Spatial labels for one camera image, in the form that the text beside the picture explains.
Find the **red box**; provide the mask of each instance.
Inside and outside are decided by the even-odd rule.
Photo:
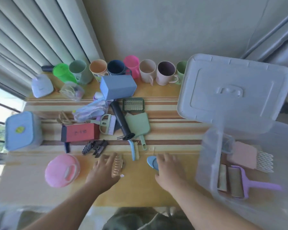
[[[62,142],[90,141],[99,139],[99,125],[95,123],[62,126]]]

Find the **navy blue mug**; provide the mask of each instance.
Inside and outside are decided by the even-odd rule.
[[[111,60],[107,66],[109,75],[132,75],[131,69],[120,60]]]

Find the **beige mug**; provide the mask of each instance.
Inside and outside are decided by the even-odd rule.
[[[93,60],[90,64],[90,71],[92,72],[96,80],[100,82],[102,76],[108,75],[107,62],[101,59]]]
[[[139,65],[142,81],[154,84],[156,78],[156,63],[152,60],[143,60]]]
[[[167,83],[175,83],[179,80],[176,73],[176,67],[169,61],[162,61],[157,66],[156,82],[159,85],[166,85]]]

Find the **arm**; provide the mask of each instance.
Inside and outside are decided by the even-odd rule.
[[[111,176],[115,156],[112,154],[106,162],[107,156],[101,155],[80,190],[24,230],[78,229],[96,198],[119,181],[119,176]]]
[[[156,181],[173,196],[196,230],[260,229],[191,187],[176,156],[158,155],[157,162]]]

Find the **sage green mug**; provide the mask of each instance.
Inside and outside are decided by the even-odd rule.
[[[177,75],[178,75],[178,81],[175,83],[177,85],[182,84],[185,68],[187,67],[187,61],[180,61],[176,65]]]

